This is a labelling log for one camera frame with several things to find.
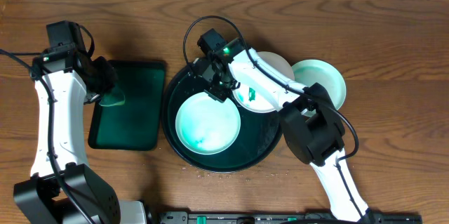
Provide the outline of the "white plate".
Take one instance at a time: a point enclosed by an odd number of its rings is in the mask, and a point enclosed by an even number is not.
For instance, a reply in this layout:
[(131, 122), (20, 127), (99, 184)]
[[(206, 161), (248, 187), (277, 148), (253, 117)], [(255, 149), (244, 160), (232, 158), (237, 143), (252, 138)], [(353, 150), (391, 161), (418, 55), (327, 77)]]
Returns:
[[(266, 63), (271, 65), (274, 69), (278, 70), (289, 79), (295, 79), (292, 67), (288, 61), (280, 55), (268, 51), (258, 51), (257, 54)], [(237, 103), (251, 112), (269, 113), (275, 110), (269, 102), (267, 102), (261, 95), (257, 94), (254, 89), (247, 85), (241, 84), (239, 88), (234, 90), (232, 93)]]

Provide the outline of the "mint plate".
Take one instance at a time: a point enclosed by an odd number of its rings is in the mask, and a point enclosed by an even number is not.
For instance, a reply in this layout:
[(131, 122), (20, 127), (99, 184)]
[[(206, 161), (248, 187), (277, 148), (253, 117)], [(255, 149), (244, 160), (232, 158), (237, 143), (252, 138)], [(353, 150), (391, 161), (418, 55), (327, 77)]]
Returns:
[(347, 87), (341, 73), (331, 64), (322, 60), (303, 60), (292, 66), (295, 81), (306, 86), (315, 83), (322, 85), (328, 92), (334, 107), (339, 110), (343, 106)]
[(236, 105), (226, 99), (213, 100), (207, 93), (194, 94), (181, 104), (175, 117), (180, 142), (196, 154), (218, 154), (237, 139), (241, 116)]

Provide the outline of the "mint plate front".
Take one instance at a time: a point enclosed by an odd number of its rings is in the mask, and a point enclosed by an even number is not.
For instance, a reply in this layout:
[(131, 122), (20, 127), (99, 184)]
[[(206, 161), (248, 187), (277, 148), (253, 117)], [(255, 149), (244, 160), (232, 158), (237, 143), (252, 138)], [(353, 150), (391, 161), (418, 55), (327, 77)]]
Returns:
[(207, 93), (194, 94), (181, 104), (175, 117), (180, 142), (196, 154), (218, 154), (237, 139), (241, 116), (236, 105), (226, 99), (213, 100)]

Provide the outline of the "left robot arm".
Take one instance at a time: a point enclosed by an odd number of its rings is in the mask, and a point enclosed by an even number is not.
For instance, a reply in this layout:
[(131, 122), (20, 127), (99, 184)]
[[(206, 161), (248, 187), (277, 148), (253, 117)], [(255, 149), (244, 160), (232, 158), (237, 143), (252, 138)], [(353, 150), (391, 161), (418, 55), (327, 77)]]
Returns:
[(140, 201), (120, 200), (89, 166), (83, 106), (114, 85), (114, 71), (93, 50), (47, 48), (26, 65), (39, 101), (39, 136), (28, 180), (15, 204), (31, 223), (146, 223)]

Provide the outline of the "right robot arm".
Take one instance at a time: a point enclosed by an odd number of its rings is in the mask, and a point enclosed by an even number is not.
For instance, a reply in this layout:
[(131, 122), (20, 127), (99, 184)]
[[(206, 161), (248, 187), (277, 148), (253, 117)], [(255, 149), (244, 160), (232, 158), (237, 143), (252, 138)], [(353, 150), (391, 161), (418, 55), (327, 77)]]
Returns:
[(351, 124), (332, 104), (320, 84), (293, 81), (262, 59), (242, 38), (226, 41), (203, 35), (197, 42), (206, 56), (196, 61), (196, 73), (209, 83), (207, 94), (224, 102), (239, 84), (260, 94), (278, 113), (290, 151), (312, 166), (338, 220), (365, 222), (369, 208), (347, 166), (343, 136)]

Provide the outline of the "green scrubbing sponge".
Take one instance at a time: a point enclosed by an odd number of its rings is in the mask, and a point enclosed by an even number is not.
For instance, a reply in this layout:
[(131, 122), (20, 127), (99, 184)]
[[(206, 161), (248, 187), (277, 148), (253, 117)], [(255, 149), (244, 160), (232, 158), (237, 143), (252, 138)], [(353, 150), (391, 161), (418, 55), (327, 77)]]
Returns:
[(123, 91), (118, 86), (115, 86), (101, 97), (99, 105), (102, 107), (113, 107), (124, 105), (125, 102), (126, 97)]

